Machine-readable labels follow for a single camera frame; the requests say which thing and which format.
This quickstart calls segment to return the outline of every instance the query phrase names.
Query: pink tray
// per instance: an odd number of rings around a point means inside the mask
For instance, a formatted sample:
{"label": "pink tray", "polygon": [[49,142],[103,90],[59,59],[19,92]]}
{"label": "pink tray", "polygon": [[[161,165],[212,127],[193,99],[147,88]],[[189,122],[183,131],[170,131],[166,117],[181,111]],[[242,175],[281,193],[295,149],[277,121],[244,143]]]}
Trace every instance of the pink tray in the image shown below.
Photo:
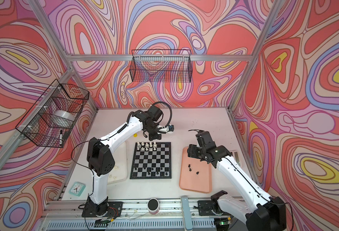
{"label": "pink tray", "polygon": [[187,150],[187,147],[182,150],[180,188],[200,193],[212,192],[212,165],[205,161],[200,162],[200,159],[188,157]]}

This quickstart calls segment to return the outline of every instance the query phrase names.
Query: teal clock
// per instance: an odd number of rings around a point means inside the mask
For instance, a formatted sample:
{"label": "teal clock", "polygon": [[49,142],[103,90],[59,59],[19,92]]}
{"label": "teal clock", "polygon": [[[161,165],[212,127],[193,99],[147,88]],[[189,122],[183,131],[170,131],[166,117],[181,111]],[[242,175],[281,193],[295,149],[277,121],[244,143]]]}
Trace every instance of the teal clock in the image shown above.
{"label": "teal clock", "polygon": [[71,189],[69,190],[69,193],[75,196],[80,196],[85,189],[86,185],[80,182],[75,182]]}

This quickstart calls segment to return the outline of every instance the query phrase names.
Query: colorful patterned wall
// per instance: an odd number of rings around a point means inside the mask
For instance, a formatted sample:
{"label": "colorful patterned wall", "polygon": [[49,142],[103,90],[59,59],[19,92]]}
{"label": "colorful patterned wall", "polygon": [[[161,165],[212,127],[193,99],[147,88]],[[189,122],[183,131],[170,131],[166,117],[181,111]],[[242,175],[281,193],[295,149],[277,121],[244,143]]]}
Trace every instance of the colorful patterned wall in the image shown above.
{"label": "colorful patterned wall", "polygon": [[149,83],[131,81],[130,62],[74,62],[99,108],[149,107],[157,101],[173,107],[228,106],[245,65],[206,61],[202,74],[193,70],[191,83]]}
{"label": "colorful patterned wall", "polygon": [[[66,68],[26,0],[0,1],[0,148]],[[58,192],[92,118],[90,105],[62,149],[25,140],[0,170],[0,230],[31,230]]]}
{"label": "colorful patterned wall", "polygon": [[286,1],[232,109],[294,229],[339,230],[339,0]]}
{"label": "colorful patterned wall", "polygon": [[[46,1],[66,51],[130,54],[132,49],[191,49],[193,54],[250,54],[271,2]],[[98,107],[228,106],[245,62],[193,62],[191,84],[131,83],[129,62],[74,62]]]}

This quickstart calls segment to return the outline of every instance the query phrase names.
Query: mesh basket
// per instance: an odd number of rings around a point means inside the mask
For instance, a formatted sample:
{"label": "mesh basket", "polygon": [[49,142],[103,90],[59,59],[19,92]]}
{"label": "mesh basket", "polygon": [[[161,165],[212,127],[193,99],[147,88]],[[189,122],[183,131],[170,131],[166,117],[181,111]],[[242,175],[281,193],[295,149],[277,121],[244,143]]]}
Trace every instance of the mesh basket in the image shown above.
{"label": "mesh basket", "polygon": [[89,92],[85,89],[73,84],[59,84],[20,132],[37,146],[64,147],[88,98]]}
{"label": "mesh basket", "polygon": [[191,82],[190,50],[132,50],[130,74],[133,82]]}

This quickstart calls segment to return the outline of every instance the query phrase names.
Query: white table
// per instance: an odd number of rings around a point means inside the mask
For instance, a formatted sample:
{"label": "white table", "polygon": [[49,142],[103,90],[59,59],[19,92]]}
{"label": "white table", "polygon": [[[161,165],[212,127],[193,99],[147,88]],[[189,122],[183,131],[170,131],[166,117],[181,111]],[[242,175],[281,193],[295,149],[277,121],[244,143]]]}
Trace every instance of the white table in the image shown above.
{"label": "white table", "polygon": [[[92,137],[100,138],[116,129],[126,121],[126,118],[132,109],[101,109],[98,111],[94,123],[87,139]],[[165,125],[169,118],[169,110],[162,109],[164,118],[161,124]],[[130,137],[126,140],[127,154],[127,180],[108,185],[108,197],[110,200],[125,199],[148,199],[148,198],[179,198],[187,195],[189,198],[210,197],[216,192],[224,190],[231,196],[240,196],[231,182],[212,167],[212,189],[209,194],[200,192],[191,192],[182,190],[179,187],[179,177],[181,171],[182,149],[189,144],[196,144],[195,131],[188,132],[190,129],[201,129],[209,131],[216,145],[223,145],[228,150],[236,150],[242,169],[249,174],[245,159],[241,153],[239,143],[228,118],[225,108],[176,108],[172,109],[171,124],[175,126],[172,134],[163,134],[161,141],[171,142],[172,158],[172,178],[171,179],[132,179],[130,180],[130,171],[132,158],[136,142],[148,141],[144,138],[142,132],[137,137]],[[87,143],[79,156],[78,163],[85,166]],[[69,193],[74,182],[82,182],[86,185],[81,196],[73,196]],[[91,171],[87,168],[76,165],[73,174],[69,180],[62,200],[86,200],[88,193],[92,190]]]}

